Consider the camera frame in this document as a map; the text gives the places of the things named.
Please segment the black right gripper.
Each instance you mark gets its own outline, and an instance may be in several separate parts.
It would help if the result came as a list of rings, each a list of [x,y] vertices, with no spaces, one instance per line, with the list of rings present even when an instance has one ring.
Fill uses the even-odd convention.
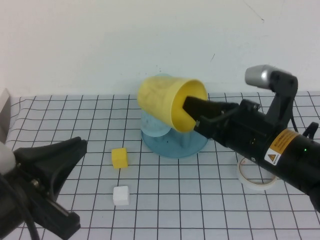
[[[261,161],[278,130],[249,100],[240,104],[187,96],[183,110],[196,121],[194,130],[248,159]]]

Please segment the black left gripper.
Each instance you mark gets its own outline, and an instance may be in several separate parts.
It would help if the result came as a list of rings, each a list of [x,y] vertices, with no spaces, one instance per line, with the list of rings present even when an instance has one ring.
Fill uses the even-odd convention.
[[[77,163],[87,153],[80,137],[51,145],[14,151],[16,170],[34,221],[59,238],[71,238],[81,227],[80,217],[57,203],[58,195]]]

